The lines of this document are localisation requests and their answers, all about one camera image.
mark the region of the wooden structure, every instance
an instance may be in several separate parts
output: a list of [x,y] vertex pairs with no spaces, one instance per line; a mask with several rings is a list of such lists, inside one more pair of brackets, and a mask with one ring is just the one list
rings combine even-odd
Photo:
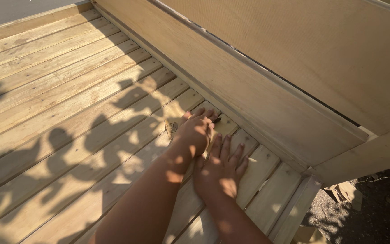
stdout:
[[[290,243],[322,184],[390,168],[390,5],[97,0],[0,25],[0,243],[86,243],[200,106],[246,143],[238,204]],[[163,242],[218,241],[189,170]]]

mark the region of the wooden deck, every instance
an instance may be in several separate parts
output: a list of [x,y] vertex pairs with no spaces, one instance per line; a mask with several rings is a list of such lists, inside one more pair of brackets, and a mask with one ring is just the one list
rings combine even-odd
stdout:
[[[87,243],[166,150],[163,121],[201,106],[214,108],[90,3],[2,26],[0,244]],[[301,183],[299,173],[221,116],[215,130],[233,134],[233,147],[246,143],[251,158],[238,204],[275,243],[289,243],[313,199],[299,196],[315,196],[320,185]],[[166,244],[219,241],[191,169]]]

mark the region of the hand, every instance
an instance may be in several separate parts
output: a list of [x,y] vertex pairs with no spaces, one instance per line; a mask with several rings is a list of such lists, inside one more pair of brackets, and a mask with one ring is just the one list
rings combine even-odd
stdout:
[[171,147],[188,148],[192,157],[201,155],[209,146],[214,128],[212,121],[217,117],[218,114],[215,114],[213,109],[205,111],[205,108],[200,108],[192,117],[189,111],[186,112],[181,117]]
[[215,201],[218,197],[237,197],[239,182],[245,173],[249,158],[245,156],[240,165],[244,144],[241,143],[231,158],[231,136],[226,135],[221,149],[222,135],[218,134],[210,151],[210,158],[204,163],[204,157],[197,158],[194,165],[194,185],[196,193],[205,201]]

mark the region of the dirt ground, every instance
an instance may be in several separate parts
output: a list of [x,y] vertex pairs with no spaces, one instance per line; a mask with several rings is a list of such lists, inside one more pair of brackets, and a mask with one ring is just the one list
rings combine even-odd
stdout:
[[371,176],[350,181],[364,196],[361,211],[320,190],[301,225],[317,227],[336,244],[390,244],[390,169],[377,176],[377,181]]

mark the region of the wood grain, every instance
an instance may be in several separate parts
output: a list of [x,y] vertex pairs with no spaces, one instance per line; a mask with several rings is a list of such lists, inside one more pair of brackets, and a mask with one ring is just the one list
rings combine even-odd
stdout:
[[259,133],[309,165],[364,142],[356,136],[363,133],[358,128],[325,116],[331,111],[322,113],[278,77],[249,67],[240,61],[245,57],[225,51],[155,5],[144,0],[98,3],[252,121]]
[[382,135],[390,131],[390,8],[373,2],[163,1]]

